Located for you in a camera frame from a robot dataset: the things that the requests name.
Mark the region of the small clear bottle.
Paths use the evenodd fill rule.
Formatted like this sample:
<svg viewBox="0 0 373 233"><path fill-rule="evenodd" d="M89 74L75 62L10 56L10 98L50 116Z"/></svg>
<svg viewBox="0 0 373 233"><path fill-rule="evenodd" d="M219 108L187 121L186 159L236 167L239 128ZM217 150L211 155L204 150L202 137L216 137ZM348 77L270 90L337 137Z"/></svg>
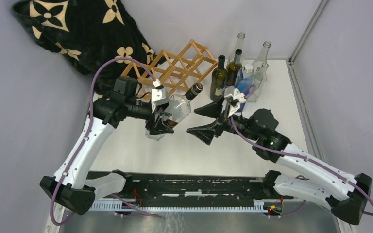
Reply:
<svg viewBox="0 0 373 233"><path fill-rule="evenodd" d="M255 72L255 79L254 79L254 87L250 89L252 94L247 98L247 102L257 102L260 94L262 92L262 88L266 82L267 74L266 71L269 65L267 63L262 63L260 68Z"/></svg>

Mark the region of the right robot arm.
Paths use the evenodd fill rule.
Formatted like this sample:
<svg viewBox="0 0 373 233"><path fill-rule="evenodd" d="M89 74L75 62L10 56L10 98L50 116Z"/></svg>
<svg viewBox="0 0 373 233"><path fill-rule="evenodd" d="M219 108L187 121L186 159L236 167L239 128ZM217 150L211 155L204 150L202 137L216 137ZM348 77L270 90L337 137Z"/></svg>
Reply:
<svg viewBox="0 0 373 233"><path fill-rule="evenodd" d="M189 128L187 132L207 145L223 132L230 132L250 143L262 159L303 175L299 180L279 171L269 171L261 185L265 197L298 197L328 209L346 223L360 223L366 205L372 202L370 176L344 172L310 155L276 130L278 121L269 109L258 109L245 118L235 114L237 105L237 101L219 100L195 109L194 113L214 121Z"/></svg>

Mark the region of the blue glass bottle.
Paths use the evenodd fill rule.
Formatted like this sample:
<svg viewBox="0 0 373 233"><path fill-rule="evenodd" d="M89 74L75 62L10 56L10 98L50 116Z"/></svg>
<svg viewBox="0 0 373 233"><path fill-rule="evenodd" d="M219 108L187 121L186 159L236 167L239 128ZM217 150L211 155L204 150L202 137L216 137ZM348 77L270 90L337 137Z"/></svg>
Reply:
<svg viewBox="0 0 373 233"><path fill-rule="evenodd" d="M251 64L246 64L242 67L236 78L235 88L237 88L244 96L250 98L256 90L255 85L255 72Z"/></svg>

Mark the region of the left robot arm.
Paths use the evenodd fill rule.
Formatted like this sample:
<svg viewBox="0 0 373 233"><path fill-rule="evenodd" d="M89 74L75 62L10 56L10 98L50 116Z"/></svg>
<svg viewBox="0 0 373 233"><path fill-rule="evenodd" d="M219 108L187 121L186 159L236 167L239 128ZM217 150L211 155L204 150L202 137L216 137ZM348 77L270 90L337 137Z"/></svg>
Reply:
<svg viewBox="0 0 373 233"><path fill-rule="evenodd" d="M108 137L127 117L144 120L145 128L152 135L174 133L164 119L169 98L161 82L153 81L149 102L138 99L140 86L137 79L120 76L112 91L92 103L71 153L53 176L44 176L40 182L53 202L83 215L100 198L114 193L127 198L132 194L130 175L123 172L113 171L92 180L87 179L87 175Z"/></svg>

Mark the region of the clear bottle with black label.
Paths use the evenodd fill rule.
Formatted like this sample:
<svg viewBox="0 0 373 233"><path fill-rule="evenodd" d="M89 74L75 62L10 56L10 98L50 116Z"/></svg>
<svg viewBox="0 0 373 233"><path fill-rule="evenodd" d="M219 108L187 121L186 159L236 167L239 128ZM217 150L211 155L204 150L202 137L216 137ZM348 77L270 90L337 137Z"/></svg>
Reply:
<svg viewBox="0 0 373 233"><path fill-rule="evenodd" d="M228 56L228 62L227 62L227 66L234 61L234 57L235 57L235 53L236 53L236 50L237 49L241 49L241 57L240 57L240 60L239 62L242 64L242 60L243 60L243 47L244 47L244 38L245 38L245 33L244 32L239 32L237 34L237 40L236 40L236 44L234 46L234 48L231 50L229 56Z"/></svg>

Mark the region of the dark green wine bottle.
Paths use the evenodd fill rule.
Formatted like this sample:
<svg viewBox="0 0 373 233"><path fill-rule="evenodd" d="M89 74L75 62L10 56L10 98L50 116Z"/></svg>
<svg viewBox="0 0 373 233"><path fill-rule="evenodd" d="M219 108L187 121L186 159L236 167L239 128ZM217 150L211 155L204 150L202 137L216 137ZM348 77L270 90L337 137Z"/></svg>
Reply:
<svg viewBox="0 0 373 233"><path fill-rule="evenodd" d="M242 68L241 55L242 49L236 49L233 60L227 66L226 86L234 86L236 83L238 72Z"/></svg>

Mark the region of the tall clear glass bottle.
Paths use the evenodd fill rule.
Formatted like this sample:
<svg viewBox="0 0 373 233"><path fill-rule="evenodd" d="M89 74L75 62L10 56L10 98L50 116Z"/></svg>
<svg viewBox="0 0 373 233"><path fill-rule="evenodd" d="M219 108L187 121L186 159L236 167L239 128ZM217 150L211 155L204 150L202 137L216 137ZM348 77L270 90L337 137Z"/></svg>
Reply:
<svg viewBox="0 0 373 233"><path fill-rule="evenodd" d="M271 47L271 42L270 41L265 41L263 43L263 47L262 47L259 55L252 62L254 72L257 72L258 70L260 70L262 64L267 62L267 57L268 57L270 47Z"/></svg>

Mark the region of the dark wine bottle red label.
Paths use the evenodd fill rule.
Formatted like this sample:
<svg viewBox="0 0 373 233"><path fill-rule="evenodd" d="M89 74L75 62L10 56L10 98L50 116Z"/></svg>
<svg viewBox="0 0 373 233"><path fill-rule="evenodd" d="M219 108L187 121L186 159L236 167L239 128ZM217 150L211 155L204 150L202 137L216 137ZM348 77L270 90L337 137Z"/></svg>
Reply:
<svg viewBox="0 0 373 233"><path fill-rule="evenodd" d="M218 101L224 93L227 70L224 67L225 56L218 57L218 66L212 71L210 85L210 99Z"/></svg>

